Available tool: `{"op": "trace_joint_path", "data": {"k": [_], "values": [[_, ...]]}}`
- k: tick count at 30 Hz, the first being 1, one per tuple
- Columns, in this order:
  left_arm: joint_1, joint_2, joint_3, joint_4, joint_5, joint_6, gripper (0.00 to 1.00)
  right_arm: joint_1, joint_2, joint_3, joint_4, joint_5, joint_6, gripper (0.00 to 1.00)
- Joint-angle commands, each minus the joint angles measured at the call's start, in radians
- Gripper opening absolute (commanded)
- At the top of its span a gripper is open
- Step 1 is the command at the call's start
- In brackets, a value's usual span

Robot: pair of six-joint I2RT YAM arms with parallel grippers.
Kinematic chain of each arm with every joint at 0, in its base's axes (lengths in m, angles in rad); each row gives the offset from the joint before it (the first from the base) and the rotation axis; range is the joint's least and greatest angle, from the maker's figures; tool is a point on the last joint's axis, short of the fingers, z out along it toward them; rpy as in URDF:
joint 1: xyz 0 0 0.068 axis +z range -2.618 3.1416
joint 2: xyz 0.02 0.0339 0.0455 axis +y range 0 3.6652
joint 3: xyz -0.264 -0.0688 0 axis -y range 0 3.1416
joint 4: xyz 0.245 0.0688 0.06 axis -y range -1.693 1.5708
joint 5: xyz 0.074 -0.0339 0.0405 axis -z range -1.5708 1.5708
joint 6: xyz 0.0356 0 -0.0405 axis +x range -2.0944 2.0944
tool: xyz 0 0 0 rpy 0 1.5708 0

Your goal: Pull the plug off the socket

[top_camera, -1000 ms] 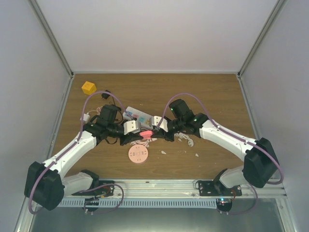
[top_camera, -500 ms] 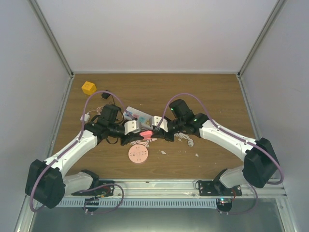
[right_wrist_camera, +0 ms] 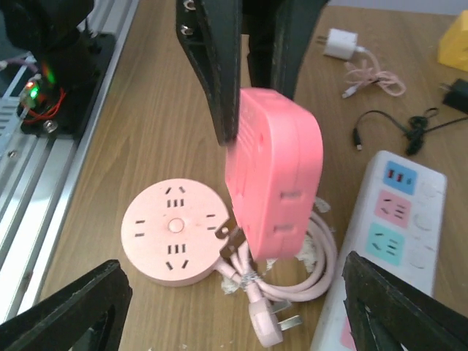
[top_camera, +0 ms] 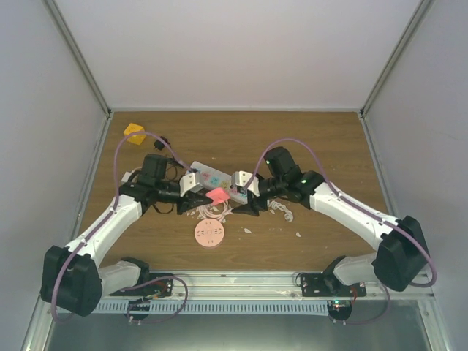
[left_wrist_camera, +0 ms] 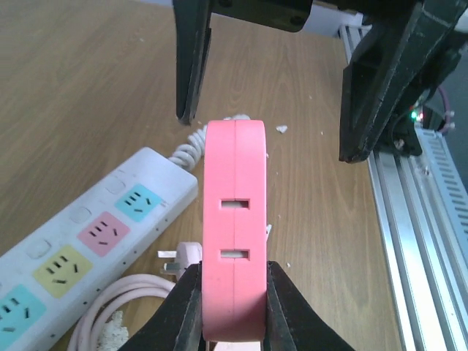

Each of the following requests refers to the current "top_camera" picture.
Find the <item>pink square plug adapter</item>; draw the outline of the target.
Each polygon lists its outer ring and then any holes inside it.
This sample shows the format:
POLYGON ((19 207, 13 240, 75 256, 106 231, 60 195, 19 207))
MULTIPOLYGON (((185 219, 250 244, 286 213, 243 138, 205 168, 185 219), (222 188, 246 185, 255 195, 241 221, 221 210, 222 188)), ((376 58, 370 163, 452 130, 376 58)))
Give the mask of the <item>pink square plug adapter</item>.
POLYGON ((205 196, 211 199, 211 205, 218 205, 230 199, 229 193, 221 187, 212 189, 211 191, 207 192, 205 196))

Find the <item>white power strip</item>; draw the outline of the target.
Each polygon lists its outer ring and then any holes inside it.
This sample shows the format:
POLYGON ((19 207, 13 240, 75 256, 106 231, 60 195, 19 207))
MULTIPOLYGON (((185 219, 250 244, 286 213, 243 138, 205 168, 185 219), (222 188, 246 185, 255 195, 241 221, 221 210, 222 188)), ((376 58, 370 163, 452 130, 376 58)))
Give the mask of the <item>white power strip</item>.
POLYGON ((197 161, 191 163, 191 168, 200 174, 201 184, 205 189, 213 190, 221 187, 229 194, 232 201, 241 205, 247 204, 247 195, 231 187, 230 175, 197 161))

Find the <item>pink round power socket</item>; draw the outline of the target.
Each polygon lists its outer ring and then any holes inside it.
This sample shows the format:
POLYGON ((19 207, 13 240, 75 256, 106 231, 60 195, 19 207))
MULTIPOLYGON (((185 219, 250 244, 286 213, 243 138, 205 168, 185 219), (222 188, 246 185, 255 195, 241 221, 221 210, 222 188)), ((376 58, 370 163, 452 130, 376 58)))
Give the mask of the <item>pink round power socket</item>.
POLYGON ((204 219, 196 225, 194 237, 202 247, 214 249, 224 240, 223 224, 215 219, 204 219))

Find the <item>white usb charger plug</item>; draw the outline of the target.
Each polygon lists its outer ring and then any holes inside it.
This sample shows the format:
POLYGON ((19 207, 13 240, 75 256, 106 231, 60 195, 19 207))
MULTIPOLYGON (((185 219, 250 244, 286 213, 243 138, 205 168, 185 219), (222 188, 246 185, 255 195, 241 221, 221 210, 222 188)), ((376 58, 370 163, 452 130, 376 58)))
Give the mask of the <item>white usb charger plug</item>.
POLYGON ((132 180, 133 172, 125 172, 121 178, 121 183, 126 183, 132 180))

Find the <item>black power adapter plug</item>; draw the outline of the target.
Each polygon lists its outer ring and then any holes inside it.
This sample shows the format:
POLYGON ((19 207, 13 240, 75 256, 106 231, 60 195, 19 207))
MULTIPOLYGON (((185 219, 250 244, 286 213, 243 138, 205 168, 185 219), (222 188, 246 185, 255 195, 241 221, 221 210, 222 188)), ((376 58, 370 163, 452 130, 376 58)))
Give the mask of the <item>black power adapter plug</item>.
POLYGON ((170 146, 170 143, 167 138, 161 136, 154 141, 153 146, 156 150, 162 151, 164 148, 170 146))

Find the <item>yellow cube socket adapter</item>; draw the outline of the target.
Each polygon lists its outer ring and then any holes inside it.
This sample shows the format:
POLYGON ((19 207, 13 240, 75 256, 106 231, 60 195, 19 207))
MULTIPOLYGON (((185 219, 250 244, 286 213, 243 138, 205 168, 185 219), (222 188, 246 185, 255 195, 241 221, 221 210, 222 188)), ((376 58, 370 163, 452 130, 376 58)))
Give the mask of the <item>yellow cube socket adapter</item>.
POLYGON ((128 143, 140 146, 146 138, 145 128, 139 124, 130 123, 123 131, 123 135, 128 143))

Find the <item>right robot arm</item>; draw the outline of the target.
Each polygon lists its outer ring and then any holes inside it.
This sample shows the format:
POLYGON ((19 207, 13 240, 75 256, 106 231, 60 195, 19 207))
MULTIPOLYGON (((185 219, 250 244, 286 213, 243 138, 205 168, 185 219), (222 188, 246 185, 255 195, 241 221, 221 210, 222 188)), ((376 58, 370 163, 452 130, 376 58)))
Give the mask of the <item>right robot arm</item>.
POLYGON ((374 250, 359 257, 336 258, 322 272, 327 293, 340 296, 350 285, 361 282, 380 282, 397 292, 415 284, 430 259, 418 220, 383 214, 349 197, 323 174, 303 172, 284 147, 266 151, 263 160, 270 170, 269 178, 246 171, 232 174, 233 187, 247 196, 246 204, 235 208, 234 213, 259 216, 268 202, 280 197, 328 216, 374 250))

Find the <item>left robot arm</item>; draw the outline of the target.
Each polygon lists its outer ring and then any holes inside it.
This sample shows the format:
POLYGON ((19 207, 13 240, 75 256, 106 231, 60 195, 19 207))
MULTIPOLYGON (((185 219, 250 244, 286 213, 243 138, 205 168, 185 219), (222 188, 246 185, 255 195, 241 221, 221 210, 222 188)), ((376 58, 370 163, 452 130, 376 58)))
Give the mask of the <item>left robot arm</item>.
POLYGON ((139 170, 118 185, 116 196, 94 223, 66 246, 45 253, 40 298, 54 309, 81 317, 93 312, 101 298, 127 291, 143 295, 150 289, 147 263, 125 257, 103 268, 107 252, 121 235, 157 203, 171 204, 178 214, 212 202, 200 194, 200 173, 191 168, 179 180, 166 178, 169 159, 148 154, 139 170))

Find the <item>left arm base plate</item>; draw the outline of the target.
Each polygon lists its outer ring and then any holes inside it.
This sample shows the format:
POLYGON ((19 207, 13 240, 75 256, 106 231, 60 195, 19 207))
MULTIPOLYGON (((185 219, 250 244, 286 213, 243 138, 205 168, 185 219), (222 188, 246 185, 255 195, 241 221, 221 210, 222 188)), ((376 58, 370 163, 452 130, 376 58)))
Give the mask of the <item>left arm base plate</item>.
POLYGON ((158 279, 157 282, 152 282, 145 287, 140 287, 133 290, 118 290, 111 293, 111 296, 140 296, 143 299, 166 298, 172 295, 173 277, 171 273, 150 273, 149 281, 158 279))

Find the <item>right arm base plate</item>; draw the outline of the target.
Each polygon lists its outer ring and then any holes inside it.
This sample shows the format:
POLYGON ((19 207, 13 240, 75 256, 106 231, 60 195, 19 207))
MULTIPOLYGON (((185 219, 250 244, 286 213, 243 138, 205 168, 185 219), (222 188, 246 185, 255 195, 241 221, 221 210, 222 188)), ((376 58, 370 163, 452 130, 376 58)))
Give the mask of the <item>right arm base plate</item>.
POLYGON ((359 283, 344 285, 332 275, 300 272, 295 283, 303 297, 354 298, 365 297, 366 288, 359 283))

